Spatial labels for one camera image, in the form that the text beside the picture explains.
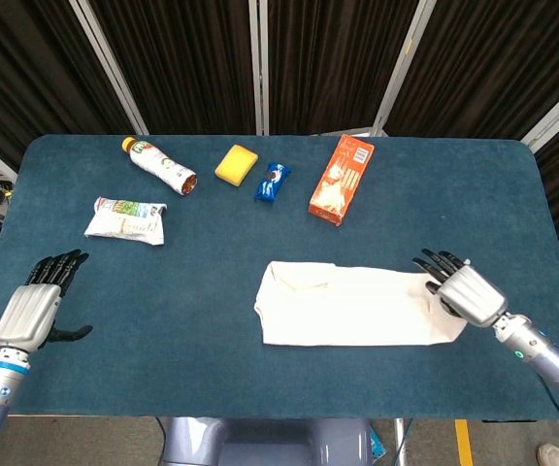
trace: metal pole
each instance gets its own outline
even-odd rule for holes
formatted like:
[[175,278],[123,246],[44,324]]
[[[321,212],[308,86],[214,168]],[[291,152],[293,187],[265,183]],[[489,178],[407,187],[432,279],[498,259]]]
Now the metal pole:
[[117,95],[126,116],[128,117],[133,129],[137,134],[149,134],[148,127],[144,122],[144,118],[137,107],[137,103],[133,98],[131,89],[120,70],[117,61],[115,60],[114,52],[107,42],[107,38],[103,33],[92,7],[87,0],[69,0],[80,25],[85,32],[87,40],[92,45],[98,60],[103,65],[103,70],[109,79],[112,87],[114,88],[115,95]]
[[[350,134],[352,136],[368,137],[370,136],[371,129],[372,129],[371,126],[366,126],[365,128],[351,128],[342,131],[331,131],[329,133],[311,134],[311,136],[342,136],[343,134]],[[383,132],[381,136],[386,137],[387,134]]]
[[424,29],[426,29],[426,24],[428,24],[428,20],[433,13],[436,3],[437,0],[420,0],[417,4],[417,8],[415,8],[413,20],[407,31],[407,37],[398,54],[394,71],[392,71],[392,76],[389,78],[385,94],[378,107],[377,117],[375,118],[373,128],[370,132],[371,136],[382,136],[383,125],[387,122],[389,114],[392,112],[396,97],[398,97],[400,88],[403,85],[403,81],[405,80],[405,76],[409,71],[413,56],[417,50],[417,45],[422,38]]
[[396,451],[398,460],[392,466],[407,466],[407,441],[405,439],[405,420],[399,417],[394,419],[394,433],[396,434]]
[[260,0],[260,77],[262,80],[262,129],[271,133],[269,121],[269,11],[267,0]]
[[249,0],[249,38],[251,40],[251,72],[253,75],[253,107],[256,116],[256,134],[263,134],[262,87],[260,72],[260,34],[258,32],[258,0]]

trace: bottle label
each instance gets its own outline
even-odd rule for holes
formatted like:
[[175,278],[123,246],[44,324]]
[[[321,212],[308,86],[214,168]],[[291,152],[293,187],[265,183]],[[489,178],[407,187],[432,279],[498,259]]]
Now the bottle label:
[[131,160],[139,167],[159,177],[178,194],[182,194],[184,183],[195,175],[195,172],[176,163],[146,141],[137,141],[131,147]]

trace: yellow bottle cap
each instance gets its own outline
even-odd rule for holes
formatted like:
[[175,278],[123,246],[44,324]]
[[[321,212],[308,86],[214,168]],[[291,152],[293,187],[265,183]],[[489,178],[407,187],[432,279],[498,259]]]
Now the yellow bottle cap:
[[124,141],[122,141],[122,150],[124,150],[125,152],[128,152],[127,148],[129,146],[129,144],[134,143],[135,142],[135,138],[131,138],[130,136],[127,138],[124,138]]

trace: snack package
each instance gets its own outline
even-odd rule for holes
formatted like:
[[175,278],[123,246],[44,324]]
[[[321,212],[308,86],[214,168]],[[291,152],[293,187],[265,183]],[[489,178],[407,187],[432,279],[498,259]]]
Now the snack package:
[[274,202],[280,191],[281,184],[290,174],[290,169],[277,162],[271,162],[267,169],[267,176],[260,182],[255,198],[261,201]]
[[94,203],[94,217],[85,236],[104,236],[134,240],[157,246],[163,244],[161,214],[165,204],[116,201],[99,197]]
[[339,226],[374,151],[372,144],[343,134],[312,195],[308,212]]

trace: blue ring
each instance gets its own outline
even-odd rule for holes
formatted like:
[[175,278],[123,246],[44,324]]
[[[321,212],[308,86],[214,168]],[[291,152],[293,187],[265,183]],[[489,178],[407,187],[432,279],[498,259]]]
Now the blue ring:
[[25,369],[23,366],[18,366],[16,364],[11,363],[11,362],[0,361],[0,367],[3,368],[3,369],[10,369],[11,371],[18,372],[18,373],[22,374],[23,376],[26,376],[27,374],[29,374],[29,369]]

